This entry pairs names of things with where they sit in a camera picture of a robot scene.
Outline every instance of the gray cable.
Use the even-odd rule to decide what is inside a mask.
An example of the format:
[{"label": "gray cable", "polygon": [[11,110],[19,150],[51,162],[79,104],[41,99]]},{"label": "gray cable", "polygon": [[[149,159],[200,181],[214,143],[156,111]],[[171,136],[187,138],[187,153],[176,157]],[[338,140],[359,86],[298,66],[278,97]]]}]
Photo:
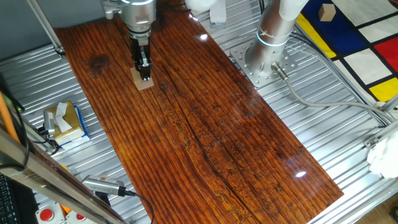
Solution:
[{"label": "gray cable", "polygon": [[368,106],[365,105],[363,103],[357,103],[357,102],[335,102],[335,103],[311,103],[308,101],[303,100],[303,98],[301,98],[300,96],[298,96],[298,94],[294,91],[292,84],[290,83],[289,79],[285,80],[286,85],[288,86],[288,88],[291,90],[292,94],[299,100],[299,102],[307,105],[307,106],[313,106],[313,107],[329,107],[329,106],[358,106],[367,110],[371,110],[383,117],[385,117],[386,119],[388,119],[391,123],[393,123],[395,120],[393,118],[391,118],[388,114],[386,114],[385,112],[376,109],[372,106]]}]

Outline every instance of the blue rectangle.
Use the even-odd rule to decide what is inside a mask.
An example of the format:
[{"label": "blue rectangle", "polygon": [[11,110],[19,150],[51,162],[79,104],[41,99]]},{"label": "blue rectangle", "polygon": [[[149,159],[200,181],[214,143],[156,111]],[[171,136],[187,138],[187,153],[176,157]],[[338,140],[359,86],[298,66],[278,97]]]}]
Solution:
[{"label": "blue rectangle", "polygon": [[322,22],[318,12],[327,0],[310,0],[304,7],[305,17],[313,28],[323,36],[324,41],[331,45],[339,54],[348,54],[366,46],[360,36],[351,28],[342,15],[336,13],[331,22]]}]

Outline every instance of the red button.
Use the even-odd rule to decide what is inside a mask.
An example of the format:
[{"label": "red button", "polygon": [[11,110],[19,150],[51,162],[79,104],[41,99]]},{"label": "red button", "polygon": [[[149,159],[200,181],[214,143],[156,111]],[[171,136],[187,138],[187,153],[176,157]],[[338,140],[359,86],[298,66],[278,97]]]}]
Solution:
[{"label": "red button", "polygon": [[83,215],[80,215],[80,214],[77,214],[76,218],[79,221],[83,221],[84,219],[86,219]]},{"label": "red button", "polygon": [[40,219],[43,221],[50,221],[52,218],[54,218],[54,213],[50,209],[42,210],[40,213]]}]

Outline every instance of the yellow rectangle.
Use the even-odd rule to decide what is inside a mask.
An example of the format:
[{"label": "yellow rectangle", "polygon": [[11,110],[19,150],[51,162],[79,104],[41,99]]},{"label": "yellow rectangle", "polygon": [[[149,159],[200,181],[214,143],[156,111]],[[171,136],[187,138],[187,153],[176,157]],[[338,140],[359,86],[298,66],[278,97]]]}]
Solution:
[{"label": "yellow rectangle", "polygon": [[336,54],[329,48],[329,46],[325,43],[325,41],[319,36],[319,34],[315,31],[315,29],[311,26],[309,21],[304,18],[303,15],[298,15],[297,23],[300,27],[311,37],[311,39],[318,45],[324,53],[330,57],[336,57]]},{"label": "yellow rectangle", "polygon": [[398,94],[398,79],[392,78],[370,88],[373,95],[381,102],[389,101]]}]

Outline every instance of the glossy varnished wood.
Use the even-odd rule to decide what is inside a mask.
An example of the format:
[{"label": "glossy varnished wood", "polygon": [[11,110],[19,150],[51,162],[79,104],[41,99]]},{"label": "glossy varnished wood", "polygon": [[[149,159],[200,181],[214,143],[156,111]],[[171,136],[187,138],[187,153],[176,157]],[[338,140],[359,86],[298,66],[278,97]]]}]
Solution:
[{"label": "glossy varnished wood", "polygon": [[156,223],[306,223],[342,196],[188,13],[154,23],[142,91],[119,19],[56,32]]}]

